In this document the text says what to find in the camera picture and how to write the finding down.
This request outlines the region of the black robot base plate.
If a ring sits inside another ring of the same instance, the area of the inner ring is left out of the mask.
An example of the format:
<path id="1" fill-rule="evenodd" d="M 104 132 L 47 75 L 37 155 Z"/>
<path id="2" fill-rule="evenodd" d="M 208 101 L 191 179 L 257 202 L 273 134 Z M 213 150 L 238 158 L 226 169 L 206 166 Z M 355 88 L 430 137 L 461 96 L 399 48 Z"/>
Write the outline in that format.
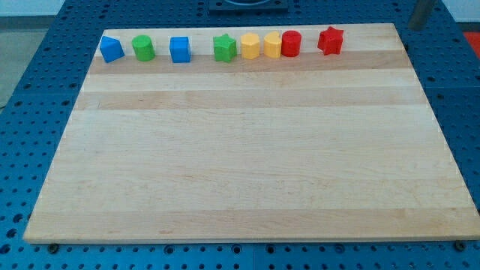
<path id="1" fill-rule="evenodd" d="M 288 0 L 208 0 L 210 12 L 287 11 Z"/>

